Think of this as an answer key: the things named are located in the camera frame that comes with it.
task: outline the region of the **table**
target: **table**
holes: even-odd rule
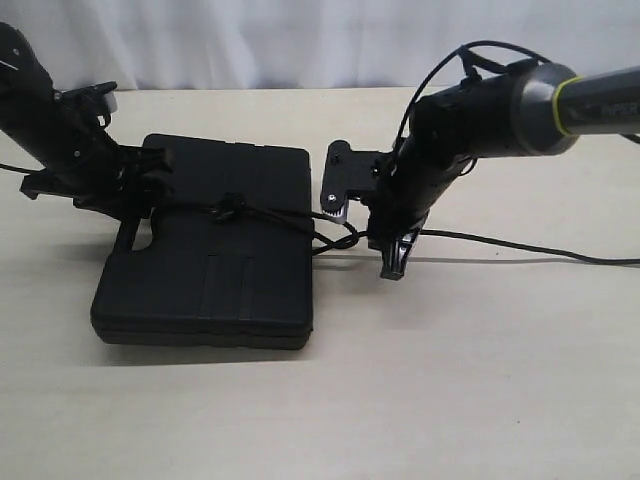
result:
[[[151,132],[389,148],[407,89],[122,92]],[[36,166],[8,138],[3,162]],[[423,238],[400,282],[364,242],[315,261],[300,352],[108,346],[89,307],[117,224],[0,174],[0,477],[630,479],[640,474],[640,272]],[[582,139],[482,161],[430,228],[640,256],[640,150]],[[351,218],[363,227],[364,208]],[[325,233],[337,235],[333,226]]]

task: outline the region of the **black plastic case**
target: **black plastic case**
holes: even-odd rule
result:
[[[309,155],[294,148],[153,134],[171,151],[171,202],[217,203],[227,192],[261,208],[311,210]],[[297,220],[312,229],[313,221]],[[193,211],[159,219],[132,251],[123,223],[104,267],[92,324],[107,343],[299,349],[312,330],[311,238],[245,218],[216,224]]]

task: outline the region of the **white backdrop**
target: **white backdrop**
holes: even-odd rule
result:
[[[580,73],[640,64],[638,0],[0,0],[0,20],[59,88],[415,85],[479,38]]]

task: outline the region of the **white curtain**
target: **white curtain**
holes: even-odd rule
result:
[[[583,74],[640,64],[638,0],[0,0],[0,21],[59,88],[415,85],[479,38]]]

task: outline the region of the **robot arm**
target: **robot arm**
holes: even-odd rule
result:
[[[393,152],[329,147],[322,208],[339,222],[350,199],[369,208],[383,278],[403,277],[431,207],[478,158],[558,155],[583,134],[640,131],[640,67],[587,78],[535,60],[502,69],[421,98]]]
[[[166,191],[146,174],[169,171],[164,150],[118,145],[105,131],[115,82],[60,92],[24,36],[0,23],[0,129],[45,169],[21,191],[73,198],[122,220],[148,217]]]

